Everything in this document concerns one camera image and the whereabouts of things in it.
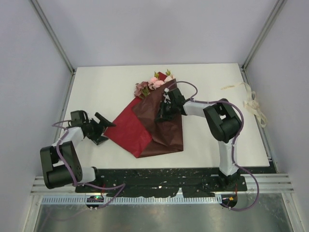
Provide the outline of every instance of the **white table surface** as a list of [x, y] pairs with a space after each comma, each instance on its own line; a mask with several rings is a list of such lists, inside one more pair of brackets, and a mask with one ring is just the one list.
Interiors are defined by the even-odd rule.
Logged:
[[[269, 166], [262, 139], [253, 115], [243, 107], [246, 98], [244, 85], [220, 90], [242, 82], [238, 64], [189, 64], [81, 67], [77, 69], [65, 119], [70, 112], [85, 110], [89, 117], [99, 112], [113, 121], [134, 98], [135, 83], [149, 80], [154, 71], [170, 69], [178, 81], [189, 81], [197, 86], [195, 97], [201, 101], [226, 98], [244, 114], [244, 129], [238, 139], [238, 164], [241, 166]], [[178, 84], [185, 98], [195, 90]], [[218, 167], [220, 163], [218, 142], [212, 137], [204, 118], [183, 116], [183, 152], [161, 156], [135, 158], [113, 141], [96, 146], [85, 138], [76, 148], [82, 166], [97, 168], [193, 168]]]

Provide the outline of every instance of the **green leaf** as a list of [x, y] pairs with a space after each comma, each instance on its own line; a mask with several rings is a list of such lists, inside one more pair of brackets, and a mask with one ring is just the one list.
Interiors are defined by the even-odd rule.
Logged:
[[170, 76], [170, 70], [167, 70], [167, 72], [165, 72], [166, 76]]

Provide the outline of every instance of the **robotic arm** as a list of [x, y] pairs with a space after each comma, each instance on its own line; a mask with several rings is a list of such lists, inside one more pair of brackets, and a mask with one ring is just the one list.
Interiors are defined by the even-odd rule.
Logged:
[[[175, 88], [168, 91], [165, 100], [161, 102], [156, 121], [171, 120], [179, 113], [185, 116], [194, 115], [206, 118], [211, 134], [219, 144], [220, 184], [225, 188], [233, 188], [240, 173], [232, 161], [232, 141], [240, 129], [241, 120], [232, 106], [224, 103], [207, 104], [185, 100], [180, 90]], [[236, 148], [234, 160], [237, 161]]]
[[[103, 143], [108, 138], [102, 136], [107, 127], [115, 126], [99, 113], [95, 113], [99, 119], [97, 123], [94, 119], [89, 120], [85, 111], [79, 110], [71, 112], [69, 133], [59, 145], [63, 158], [71, 167], [77, 182], [88, 183], [96, 179], [96, 168], [81, 167], [75, 147], [85, 137], [92, 140], [96, 145]], [[57, 142], [51, 146], [40, 150], [44, 182], [47, 188], [53, 189], [72, 183], [72, 177], [64, 164], [54, 166], [59, 162], [59, 155], [56, 150]]]
[[[220, 153], [219, 182], [223, 188], [230, 189], [239, 180], [240, 173], [232, 161], [232, 141], [238, 133], [241, 120], [233, 108], [222, 102], [207, 104], [185, 100], [178, 88], [175, 88], [165, 95], [161, 102], [157, 122], [172, 120], [175, 115], [194, 115], [204, 117], [214, 138], [218, 141]], [[96, 145], [101, 144], [108, 138], [102, 136], [107, 127], [115, 126], [99, 113], [95, 113], [99, 119], [89, 120], [85, 111], [71, 112], [69, 133], [59, 145], [60, 153], [67, 161], [78, 183], [88, 183], [96, 180], [95, 167], [81, 167], [75, 148], [85, 137], [92, 140]], [[56, 150], [57, 143], [44, 147], [40, 150], [42, 170], [45, 185], [49, 189], [61, 187], [72, 183], [72, 177], [64, 164], [54, 165], [59, 162], [59, 155]], [[234, 149], [234, 160], [237, 161], [236, 148]]]

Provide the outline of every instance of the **pink flower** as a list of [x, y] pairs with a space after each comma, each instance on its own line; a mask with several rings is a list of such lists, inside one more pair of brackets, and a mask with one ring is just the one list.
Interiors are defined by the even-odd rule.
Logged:
[[141, 87], [142, 88], [145, 88], [145, 87], [147, 87], [148, 86], [148, 82], [147, 81], [143, 81], [142, 83], [141, 83]]
[[136, 83], [135, 84], [135, 88], [138, 89], [138, 90], [142, 90], [143, 89], [143, 87], [141, 86], [140, 83]]
[[150, 81], [148, 82], [149, 84], [153, 84], [154, 82], [156, 82], [158, 80], [158, 78], [156, 78], [155, 76], [150, 78]]
[[164, 85], [164, 81], [156, 81], [156, 82], [154, 82], [154, 88], [159, 88], [161, 85]]
[[140, 95], [141, 95], [141, 91], [138, 90], [138, 89], [136, 89], [136, 90], [134, 91], [134, 96], [139, 97]]

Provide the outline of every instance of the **brown wrapping paper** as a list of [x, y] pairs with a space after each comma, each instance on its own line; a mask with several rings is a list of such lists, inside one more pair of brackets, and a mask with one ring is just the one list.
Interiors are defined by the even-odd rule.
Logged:
[[164, 89], [174, 82], [176, 82], [175, 79], [165, 83], [132, 107], [132, 111], [153, 138], [140, 157], [183, 151], [182, 116], [179, 114], [172, 121], [155, 122], [160, 103], [163, 99]]

